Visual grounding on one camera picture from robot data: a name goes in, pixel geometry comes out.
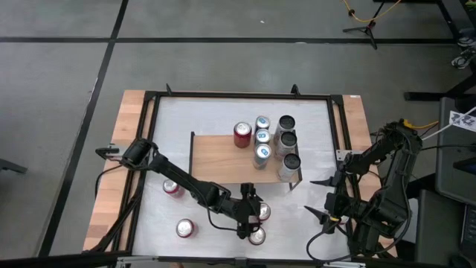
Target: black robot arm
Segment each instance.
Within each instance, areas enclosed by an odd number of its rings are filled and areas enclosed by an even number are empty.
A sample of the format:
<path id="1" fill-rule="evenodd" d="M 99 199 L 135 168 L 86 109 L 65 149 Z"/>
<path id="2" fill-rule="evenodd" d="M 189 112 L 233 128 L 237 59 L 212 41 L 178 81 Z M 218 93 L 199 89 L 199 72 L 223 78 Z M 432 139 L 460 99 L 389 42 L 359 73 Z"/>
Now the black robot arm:
<path id="1" fill-rule="evenodd" d="M 199 181 L 160 154 L 157 146 L 146 139 L 139 138 L 133 141 L 123 154 L 121 164 L 130 169 L 144 168 L 144 159 L 153 149 L 152 161 L 146 169 L 161 173 L 187 189 L 198 204 L 215 213 L 224 214 L 237 221 L 238 237 L 249 237 L 260 227 L 260 221 L 250 223 L 249 217 L 259 217 L 262 201 L 257 195 L 252 183 L 241 184 L 242 199 L 231 198 L 227 188 L 213 182 Z"/>
<path id="2" fill-rule="evenodd" d="M 382 137 L 361 154 L 347 154 L 338 172 L 345 182 L 349 174 L 365 175 L 378 160 L 385 160 L 393 153 L 392 162 L 382 187 L 369 201 L 349 197 L 341 191 L 328 193 L 324 208 L 329 212 L 329 222 L 342 216 L 354 219 L 357 224 L 350 245 L 354 252 L 373 255 L 378 251 L 379 236 L 393 238 L 410 215 L 405 189 L 412 173 L 422 140 L 417 132 L 405 127 L 402 122 L 387 124 L 380 133 Z"/>

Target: yellow cable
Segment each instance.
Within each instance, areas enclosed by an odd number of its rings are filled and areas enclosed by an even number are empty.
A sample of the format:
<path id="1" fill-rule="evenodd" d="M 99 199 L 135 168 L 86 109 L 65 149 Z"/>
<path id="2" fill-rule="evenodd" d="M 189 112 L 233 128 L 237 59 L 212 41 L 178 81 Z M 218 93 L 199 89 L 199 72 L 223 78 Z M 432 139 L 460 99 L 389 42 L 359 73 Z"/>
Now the yellow cable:
<path id="1" fill-rule="evenodd" d="M 424 130 L 425 128 L 432 127 L 432 126 L 434 126 L 435 124 L 438 124 L 438 123 L 439 123 L 439 121 L 435 121 L 435 122 L 431 122 L 430 124 L 427 124 L 425 126 L 417 127 L 417 126 L 414 126 L 414 125 L 410 124 L 410 122 L 408 122 L 407 119 L 403 120 L 403 124 L 406 127 L 410 127 L 412 130 Z"/>
<path id="2" fill-rule="evenodd" d="M 347 7 L 347 11 L 350 11 L 351 8 L 349 6 L 349 3 L 347 3 L 347 0 L 343 0 L 344 3 L 345 3 L 345 6 Z M 392 8 L 394 8 L 396 5 L 398 5 L 402 0 L 398 0 L 395 4 L 393 4 L 391 7 L 389 7 L 384 13 L 378 15 L 377 17 L 375 18 L 372 18 L 372 19 L 359 19 L 354 13 L 352 13 L 352 16 L 354 17 L 354 19 L 356 19 L 356 21 L 358 22 L 372 22 L 374 20 L 377 20 L 378 18 L 384 16 L 388 11 L 392 10 Z"/>

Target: floor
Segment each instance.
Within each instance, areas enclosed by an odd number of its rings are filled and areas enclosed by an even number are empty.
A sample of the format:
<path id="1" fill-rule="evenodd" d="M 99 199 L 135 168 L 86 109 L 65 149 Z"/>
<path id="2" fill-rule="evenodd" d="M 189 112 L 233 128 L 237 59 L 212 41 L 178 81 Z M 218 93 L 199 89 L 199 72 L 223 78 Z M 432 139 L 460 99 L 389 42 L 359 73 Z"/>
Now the floor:
<path id="1" fill-rule="evenodd" d="M 123 20 L 116 23 L 126 2 Z M 459 3 L 444 2 L 457 27 L 469 25 Z M 371 17 L 379 5 L 350 4 L 361 18 Z M 176 91 L 289 92 L 296 83 L 302 93 L 361 95 L 375 131 L 399 118 L 416 125 L 437 120 L 437 103 L 406 102 L 403 92 L 444 92 L 470 75 L 449 64 L 460 52 L 456 45 L 394 40 L 374 51 L 368 43 L 350 44 L 364 36 L 341 29 L 361 24 L 338 0 L 4 0 L 0 5 L 0 158 L 28 167 L 25 175 L 0 173 L 3 259 L 38 253 L 65 174 L 72 185 L 51 254 L 80 252 L 94 205 L 94 179 L 103 168 L 94 149 L 108 144 L 126 89 L 165 90 L 169 83 Z M 452 38 L 435 4 L 400 4 L 377 22 L 374 35 Z M 111 36 L 321 42 L 108 43 Z M 421 153 L 414 175 L 432 172 L 434 158 L 434 151 Z"/>

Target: soda can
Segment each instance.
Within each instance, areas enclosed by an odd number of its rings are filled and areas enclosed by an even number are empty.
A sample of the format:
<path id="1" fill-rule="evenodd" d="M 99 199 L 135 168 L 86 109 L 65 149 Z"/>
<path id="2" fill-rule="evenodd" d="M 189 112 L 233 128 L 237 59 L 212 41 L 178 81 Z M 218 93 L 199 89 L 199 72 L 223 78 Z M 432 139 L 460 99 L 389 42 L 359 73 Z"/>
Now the soda can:
<path id="1" fill-rule="evenodd" d="M 181 187 L 170 179 L 164 180 L 164 183 L 162 184 L 162 189 L 164 189 L 164 192 L 166 192 L 172 197 L 180 197 L 181 193 L 183 192 Z"/>
<path id="2" fill-rule="evenodd" d="M 271 208 L 266 203 L 261 203 L 260 206 L 260 221 L 265 221 L 271 216 Z"/>
<path id="3" fill-rule="evenodd" d="M 195 225 L 191 220 L 183 219 L 177 223 L 176 232 L 181 238 L 190 237 L 195 232 Z"/>
<path id="4" fill-rule="evenodd" d="M 246 148 L 251 141 L 251 126 L 246 122 L 238 122 L 233 128 L 234 143 L 238 148 Z"/>
<path id="5" fill-rule="evenodd" d="M 296 147 L 297 142 L 298 137 L 296 137 L 294 133 L 284 132 L 281 135 L 280 140 L 276 144 L 276 148 L 274 149 L 274 157 L 277 160 L 283 160 L 284 156 L 292 153 L 292 151 Z"/>
<path id="6" fill-rule="evenodd" d="M 271 140 L 271 135 L 269 134 L 268 130 L 258 130 L 254 134 L 254 146 L 256 147 L 258 144 L 269 144 Z"/>
<path id="7" fill-rule="evenodd" d="M 252 243 L 255 246 L 259 246 L 262 243 L 264 243 L 265 239 L 266 239 L 266 233 L 265 233 L 265 230 L 263 230 L 263 228 L 261 227 L 258 229 L 258 231 L 251 233 L 250 236 L 248 237 L 248 241 L 250 241 L 250 243 Z"/>
<path id="8" fill-rule="evenodd" d="M 277 170 L 277 178 L 281 182 L 291 181 L 292 176 L 300 167 L 300 158 L 297 154 L 290 153 L 285 156 L 281 167 Z"/>
<path id="9" fill-rule="evenodd" d="M 253 166 L 258 170 L 266 168 L 269 156 L 271 156 L 271 148 L 267 144 L 258 144 L 254 148 Z"/>
<path id="10" fill-rule="evenodd" d="M 264 115 L 260 115 L 256 118 L 256 122 L 254 123 L 254 132 L 256 133 L 258 130 L 266 129 L 269 130 L 269 125 L 271 121 Z"/>
<path id="11" fill-rule="evenodd" d="M 274 145 L 280 140 L 281 135 L 284 132 L 290 132 L 295 128 L 296 121 L 290 115 L 281 116 L 280 120 L 277 122 L 276 131 L 274 132 Z"/>

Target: silver can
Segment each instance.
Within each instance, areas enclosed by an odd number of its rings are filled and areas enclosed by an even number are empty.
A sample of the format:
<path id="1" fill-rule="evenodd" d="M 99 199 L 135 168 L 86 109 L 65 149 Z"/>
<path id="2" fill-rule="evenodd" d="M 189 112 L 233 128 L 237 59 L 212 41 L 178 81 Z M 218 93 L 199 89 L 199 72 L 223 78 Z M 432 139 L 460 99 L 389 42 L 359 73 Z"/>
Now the silver can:
<path id="1" fill-rule="evenodd" d="M 254 123 L 254 131 L 257 132 L 261 129 L 269 130 L 269 125 L 271 121 L 264 115 L 260 115 L 256 118 L 256 122 Z"/>
<path id="2" fill-rule="evenodd" d="M 260 206 L 260 221 L 265 221 L 271 216 L 271 208 L 266 203 L 261 203 Z"/>
<path id="3" fill-rule="evenodd" d="M 254 146 L 258 144 L 269 144 L 271 140 L 271 134 L 269 134 L 268 130 L 258 130 L 254 134 Z"/>
<path id="4" fill-rule="evenodd" d="M 190 237 L 195 232 L 195 225 L 191 220 L 183 219 L 177 223 L 176 233 L 181 238 Z"/>
<path id="5" fill-rule="evenodd" d="M 277 170 L 277 178 L 281 182 L 291 181 L 292 176 L 300 168 L 300 158 L 297 154 L 290 153 L 285 156 L 281 167 Z"/>
<path id="6" fill-rule="evenodd" d="M 276 131 L 274 132 L 274 144 L 277 144 L 284 132 L 292 131 L 295 128 L 295 125 L 296 121 L 292 116 L 281 116 L 280 120 L 277 122 Z"/>
<path id="7" fill-rule="evenodd" d="M 252 243 L 255 246 L 259 246 L 262 243 L 264 243 L 265 239 L 266 239 L 266 233 L 265 233 L 265 230 L 263 230 L 263 228 L 261 227 L 258 229 L 258 231 L 251 233 L 250 236 L 248 237 L 248 241 L 250 241 L 250 243 Z"/>
<path id="8" fill-rule="evenodd" d="M 283 160 L 284 156 L 292 153 L 296 144 L 298 142 L 298 137 L 296 134 L 291 132 L 284 132 L 281 135 L 280 140 L 276 144 L 276 148 L 274 149 L 274 157 L 277 160 Z"/>
<path id="9" fill-rule="evenodd" d="M 164 180 L 164 184 L 162 184 L 162 189 L 164 189 L 164 192 L 168 194 L 178 194 L 180 191 L 180 186 L 176 184 L 173 180 L 166 179 Z"/>
<path id="10" fill-rule="evenodd" d="M 258 144 L 254 148 L 254 161 L 253 166 L 258 170 L 266 168 L 268 164 L 269 156 L 271 156 L 271 148 L 267 144 Z"/>

